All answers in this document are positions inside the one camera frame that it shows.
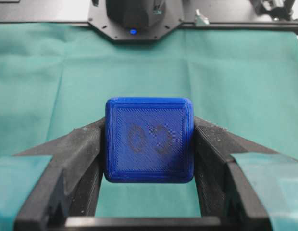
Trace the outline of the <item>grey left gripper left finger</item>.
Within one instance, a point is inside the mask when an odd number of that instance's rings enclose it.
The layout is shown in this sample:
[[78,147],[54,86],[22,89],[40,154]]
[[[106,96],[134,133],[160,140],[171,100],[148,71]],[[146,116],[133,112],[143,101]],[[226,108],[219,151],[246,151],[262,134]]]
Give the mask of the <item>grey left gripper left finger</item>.
[[16,220],[16,231],[46,231],[71,216],[95,213],[103,175],[105,118],[72,130],[17,157],[51,156]]

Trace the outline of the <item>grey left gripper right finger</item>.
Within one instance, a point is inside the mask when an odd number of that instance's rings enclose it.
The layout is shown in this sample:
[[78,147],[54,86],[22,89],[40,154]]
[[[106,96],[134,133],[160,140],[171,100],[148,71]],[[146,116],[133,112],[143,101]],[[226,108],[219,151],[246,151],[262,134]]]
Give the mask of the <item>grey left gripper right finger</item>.
[[231,155],[255,152],[272,156],[277,151],[199,117],[194,118],[192,147],[202,216],[229,222],[235,230],[271,231],[268,213]]

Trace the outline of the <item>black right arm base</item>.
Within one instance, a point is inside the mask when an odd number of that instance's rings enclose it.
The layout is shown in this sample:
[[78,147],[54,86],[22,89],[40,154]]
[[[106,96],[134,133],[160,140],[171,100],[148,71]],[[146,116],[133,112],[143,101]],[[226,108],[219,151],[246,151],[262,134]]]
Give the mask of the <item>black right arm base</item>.
[[116,42],[156,41],[184,19],[181,0],[93,0],[88,22]]

